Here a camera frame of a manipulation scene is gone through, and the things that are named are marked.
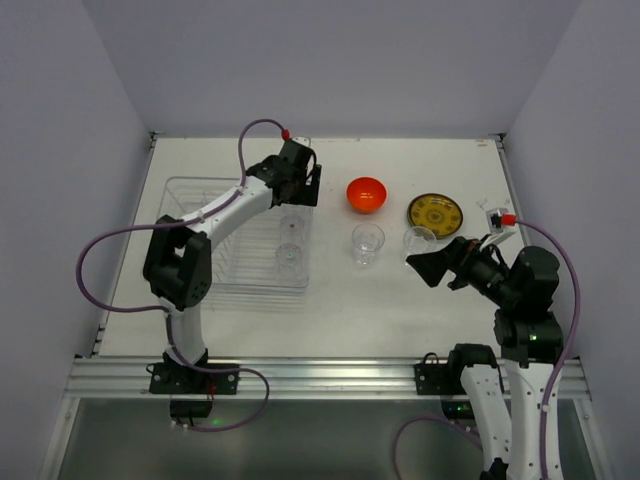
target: red bowl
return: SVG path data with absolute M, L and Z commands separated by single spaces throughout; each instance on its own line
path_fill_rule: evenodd
M 386 199 L 387 189 L 375 178 L 356 178 L 347 187 L 347 200 L 360 213 L 375 212 Z

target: white wall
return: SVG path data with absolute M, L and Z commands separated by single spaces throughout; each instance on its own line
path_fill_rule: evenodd
M 145 123 L 506 132 L 580 0 L 84 0 Z
M 640 438 L 639 22 L 637 0 L 585 0 L 507 136 L 525 216 L 576 263 L 576 351 L 621 479 L 638 476 Z M 571 294 L 565 282 L 565 325 Z
M 81 246 L 130 222 L 146 133 L 79 1 L 0 2 L 0 477 L 35 478 L 73 355 L 99 314 Z M 88 276 L 105 295 L 113 242 Z

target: red connector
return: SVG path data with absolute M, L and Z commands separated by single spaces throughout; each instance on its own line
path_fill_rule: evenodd
M 505 213 L 500 221 L 503 227 L 513 227 L 516 224 L 516 216 L 513 213 Z

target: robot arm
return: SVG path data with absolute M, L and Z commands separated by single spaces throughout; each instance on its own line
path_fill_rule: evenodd
M 311 160 L 313 167 L 308 173 Z M 273 206 L 316 206 L 321 169 L 313 150 L 286 140 L 279 154 L 247 170 L 243 187 L 237 185 L 181 219 L 164 216 L 158 220 L 176 226 L 154 231 L 143 276 L 168 309 L 173 343 L 185 360 L 191 364 L 206 361 L 199 304 L 211 287 L 213 250 L 247 220 Z M 165 354 L 166 362 L 182 366 L 173 348 Z
M 476 357 L 469 360 L 462 355 L 463 360 L 453 372 L 469 395 L 478 423 L 485 454 L 485 472 L 481 478 L 538 480 L 543 476 L 540 464 L 542 396 L 563 347 L 562 330 L 549 311 L 559 281 L 559 262 L 550 252 L 530 246 L 518 254 L 509 268 L 501 255 L 498 255 L 499 262 L 493 258 L 496 247 L 483 249 L 482 244 L 457 237 L 439 252 L 409 256 L 407 263 L 430 287 L 437 286 L 446 271 L 451 270 L 456 274 L 455 280 L 449 283 L 452 290 L 471 285 L 498 305 L 494 332 L 509 376 L 511 417 L 502 395 L 498 396 L 495 390 L 497 369 L 494 372 L 491 360 L 478 361 Z M 457 345 L 452 354 L 459 347 L 472 347 L 472 353 L 475 347 L 483 348 Z M 548 406 L 543 407 L 548 414 L 545 460 L 552 480 L 563 478 L 557 385 L 556 382 Z
M 213 202 L 209 203 L 201 210 L 190 213 L 181 218 L 183 221 L 189 221 L 201 218 L 202 220 L 189 227 L 194 233 L 203 234 L 208 240 L 208 245 L 204 250 L 204 260 L 200 269 L 193 272 L 191 279 L 194 282 L 193 293 L 190 295 L 190 302 L 197 303 L 193 306 L 184 306 L 182 310 L 178 306 L 171 303 L 168 299 L 159 294 L 160 302 L 168 308 L 170 313 L 171 327 L 173 332 L 173 341 L 181 352 L 182 356 L 191 363 L 197 363 L 206 353 L 206 346 L 202 340 L 202 327 L 200 323 L 200 301 L 209 290 L 211 285 L 211 252 L 231 235 L 236 229 L 242 226 L 247 220 L 254 216 L 266 212 L 272 206 L 273 191 L 262 181 L 255 177 L 248 177 L 242 194 L 227 208 L 220 212 L 203 218 L 205 212 L 216 209 L 223 205 L 235 193 L 239 185 L 230 189 L 223 195 L 220 195 Z M 176 358 L 173 348 L 168 347 L 165 353 L 176 363 L 181 363 Z

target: white table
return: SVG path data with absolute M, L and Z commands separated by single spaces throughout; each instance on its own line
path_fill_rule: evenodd
M 159 139 L 136 223 L 153 223 L 167 180 L 174 176 L 238 175 L 237 140 Z M 277 153 L 278 139 L 246 141 L 248 165 Z M 212 356 L 231 357 L 418 357 L 446 353 L 458 342 L 497 350 L 494 305 L 472 288 L 451 292 L 446 281 L 428 288 L 401 261 L 409 202 L 437 192 L 456 200 L 464 214 L 459 235 L 488 232 L 485 210 L 511 208 L 495 142 L 490 140 L 313 139 L 323 165 L 314 211 L 310 283 L 304 295 L 216 294 L 202 312 L 203 336 Z M 384 207 L 371 215 L 352 211 L 347 184 L 373 176 L 387 187 Z M 363 222 L 386 234 L 378 264 L 358 268 L 351 260 L 351 232 Z M 141 274 L 151 234 L 132 235 L 118 279 L 115 305 L 154 304 Z M 521 235 L 501 245 L 507 262 L 523 247 Z M 158 356 L 165 348 L 158 312 L 110 314 L 101 356 Z

